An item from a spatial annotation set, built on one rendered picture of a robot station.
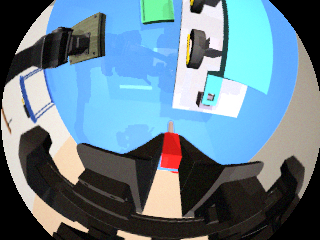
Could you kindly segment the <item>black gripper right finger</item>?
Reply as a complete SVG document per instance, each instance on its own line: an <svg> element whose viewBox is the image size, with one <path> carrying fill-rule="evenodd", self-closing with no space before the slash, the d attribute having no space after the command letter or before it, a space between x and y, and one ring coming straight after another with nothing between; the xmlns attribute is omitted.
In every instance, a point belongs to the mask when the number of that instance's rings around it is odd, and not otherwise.
<svg viewBox="0 0 320 240"><path fill-rule="evenodd" d="M195 212L204 201L211 197L219 185L259 176L264 163L220 164L205 155L195 144L179 135L181 159L179 164L181 217L195 217Z"/></svg>

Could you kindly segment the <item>green tray floor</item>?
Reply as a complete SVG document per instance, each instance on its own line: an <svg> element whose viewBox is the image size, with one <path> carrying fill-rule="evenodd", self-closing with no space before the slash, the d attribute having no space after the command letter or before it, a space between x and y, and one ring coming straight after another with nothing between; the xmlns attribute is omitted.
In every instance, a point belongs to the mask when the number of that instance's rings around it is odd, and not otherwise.
<svg viewBox="0 0 320 240"><path fill-rule="evenodd" d="M172 1L171 0L144 0L145 20L163 19L171 17L172 19ZM144 21L145 21L144 20Z"/></svg>

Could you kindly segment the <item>red-headed stop pin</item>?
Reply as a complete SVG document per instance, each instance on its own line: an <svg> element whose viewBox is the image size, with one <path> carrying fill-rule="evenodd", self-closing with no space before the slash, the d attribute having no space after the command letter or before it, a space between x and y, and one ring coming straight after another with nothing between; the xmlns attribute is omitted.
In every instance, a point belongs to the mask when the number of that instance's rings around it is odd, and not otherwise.
<svg viewBox="0 0 320 240"><path fill-rule="evenodd" d="M181 159L179 133L173 131L173 121L168 121L168 132L164 132L163 152L160 167L179 169Z"/></svg>

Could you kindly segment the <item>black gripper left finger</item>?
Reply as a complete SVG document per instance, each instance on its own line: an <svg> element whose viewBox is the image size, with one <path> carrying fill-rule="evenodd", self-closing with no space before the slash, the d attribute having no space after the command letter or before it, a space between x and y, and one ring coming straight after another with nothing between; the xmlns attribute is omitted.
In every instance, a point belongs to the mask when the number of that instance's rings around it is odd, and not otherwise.
<svg viewBox="0 0 320 240"><path fill-rule="evenodd" d="M139 145L127 153L117 153L101 149L96 145L79 143L76 145L81 164L85 169L91 169L108 176L109 179L120 180L129 184L136 212L143 213L149 191L155 180L157 165L163 152L164 132L152 137L148 143Z"/></svg>

